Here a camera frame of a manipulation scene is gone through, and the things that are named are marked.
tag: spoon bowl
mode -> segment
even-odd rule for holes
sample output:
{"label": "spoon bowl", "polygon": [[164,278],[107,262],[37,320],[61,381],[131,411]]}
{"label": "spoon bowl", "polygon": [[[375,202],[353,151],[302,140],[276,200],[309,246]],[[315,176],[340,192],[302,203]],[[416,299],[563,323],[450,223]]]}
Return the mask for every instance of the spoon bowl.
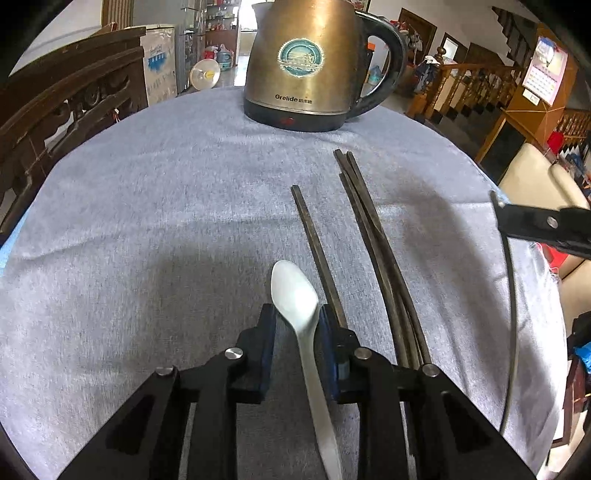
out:
{"label": "spoon bowl", "polygon": [[279,260],[273,266],[271,298],[296,335],[310,328],[318,308],[318,295],[295,263]]}

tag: white spoon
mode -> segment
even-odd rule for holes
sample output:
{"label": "white spoon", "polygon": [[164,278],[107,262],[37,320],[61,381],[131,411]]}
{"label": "white spoon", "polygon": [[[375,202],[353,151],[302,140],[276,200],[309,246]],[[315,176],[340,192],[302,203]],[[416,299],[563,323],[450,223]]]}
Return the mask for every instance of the white spoon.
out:
{"label": "white spoon", "polygon": [[318,295],[297,265],[279,260],[271,274],[271,298],[277,310],[295,330],[324,470],[329,480],[342,480],[339,448],[314,359],[314,333],[320,311]]}

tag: doorway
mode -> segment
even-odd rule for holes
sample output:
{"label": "doorway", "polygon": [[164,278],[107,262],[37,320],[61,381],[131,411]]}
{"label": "doorway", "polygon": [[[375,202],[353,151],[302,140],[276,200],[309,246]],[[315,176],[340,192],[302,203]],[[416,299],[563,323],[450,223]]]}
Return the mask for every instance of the doorway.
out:
{"label": "doorway", "polygon": [[467,47],[460,41],[457,41],[449,33],[445,33],[441,41],[441,46],[445,48],[444,57],[452,59],[456,63],[463,63],[466,54],[468,53]]}
{"label": "doorway", "polygon": [[414,49],[409,52],[409,55],[412,54],[414,58],[414,63],[418,65],[423,61],[425,55],[429,53],[431,49],[431,44],[433,43],[433,38],[435,37],[435,32],[437,31],[437,27],[433,25],[431,22],[428,22],[422,17],[412,13],[405,8],[400,9],[400,16],[398,17],[399,22],[405,22],[409,25],[410,34],[413,34],[413,30],[418,36],[420,37],[420,44],[418,47],[422,47],[421,49],[417,48],[416,52]]}

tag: carved wooden chair back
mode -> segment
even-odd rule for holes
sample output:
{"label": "carved wooden chair back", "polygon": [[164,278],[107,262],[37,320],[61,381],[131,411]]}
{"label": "carved wooden chair back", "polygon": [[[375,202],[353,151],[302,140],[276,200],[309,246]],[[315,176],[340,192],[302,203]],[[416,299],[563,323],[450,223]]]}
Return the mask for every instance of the carved wooden chair back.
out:
{"label": "carved wooden chair back", "polygon": [[94,35],[31,62],[0,87],[0,245],[59,159],[148,106],[144,27]]}

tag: round table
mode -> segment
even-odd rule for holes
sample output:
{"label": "round table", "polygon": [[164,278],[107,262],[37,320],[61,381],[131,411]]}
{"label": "round table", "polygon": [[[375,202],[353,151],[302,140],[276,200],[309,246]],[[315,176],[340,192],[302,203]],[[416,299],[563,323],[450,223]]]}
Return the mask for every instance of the round table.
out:
{"label": "round table", "polygon": [[[298,264],[322,293],[292,184],[349,327],[394,361],[336,148],[357,158],[433,362],[498,427],[509,306],[494,185],[448,140],[383,107],[335,132],[289,132],[245,117],[241,89],[213,89],[152,106],[74,150],[24,222],[0,280],[0,422],[41,480],[56,478],[155,367],[200,365],[256,324],[277,260]],[[511,246],[520,362],[506,438],[536,471],[563,401],[566,343],[541,253]],[[299,362],[279,322],[267,399],[238,406],[240,479],[322,478]],[[357,411],[330,409],[351,479]]]}

